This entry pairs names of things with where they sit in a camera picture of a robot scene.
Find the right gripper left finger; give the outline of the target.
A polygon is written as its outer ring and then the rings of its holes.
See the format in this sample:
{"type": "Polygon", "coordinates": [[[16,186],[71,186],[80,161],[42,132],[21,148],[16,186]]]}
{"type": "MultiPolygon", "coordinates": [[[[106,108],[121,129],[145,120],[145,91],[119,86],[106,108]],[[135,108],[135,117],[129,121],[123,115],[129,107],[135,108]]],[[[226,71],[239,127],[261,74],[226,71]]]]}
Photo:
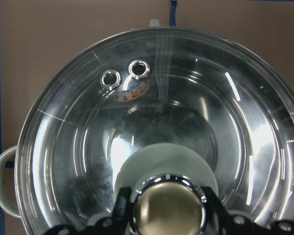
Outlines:
{"type": "Polygon", "coordinates": [[[94,224],[78,231],[71,225],[57,225],[45,232],[46,235],[123,235],[132,219],[133,203],[130,202],[130,187],[119,189],[112,214],[100,216],[94,224]]]}

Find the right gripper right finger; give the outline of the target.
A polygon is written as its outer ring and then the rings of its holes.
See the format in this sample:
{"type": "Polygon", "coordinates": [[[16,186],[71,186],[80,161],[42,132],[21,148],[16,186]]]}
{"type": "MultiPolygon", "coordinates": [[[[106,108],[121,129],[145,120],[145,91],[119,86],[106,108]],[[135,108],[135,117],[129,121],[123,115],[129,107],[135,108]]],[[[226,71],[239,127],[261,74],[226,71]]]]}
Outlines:
{"type": "Polygon", "coordinates": [[[294,221],[278,220],[262,227],[239,214],[230,214],[210,187],[201,187],[204,195],[205,223],[202,235],[294,235],[294,221]]]}

